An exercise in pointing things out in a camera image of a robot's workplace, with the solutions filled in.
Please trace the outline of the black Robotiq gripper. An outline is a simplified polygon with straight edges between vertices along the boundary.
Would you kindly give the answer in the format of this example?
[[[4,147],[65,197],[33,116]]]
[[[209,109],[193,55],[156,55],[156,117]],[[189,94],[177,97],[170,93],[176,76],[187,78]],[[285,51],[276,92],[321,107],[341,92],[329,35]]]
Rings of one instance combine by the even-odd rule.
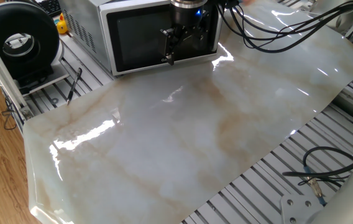
[[[160,53],[170,65],[174,65],[175,47],[181,42],[183,28],[191,30],[193,42],[206,42],[208,28],[205,27],[209,11],[204,6],[182,8],[170,5],[171,28],[160,30]]]

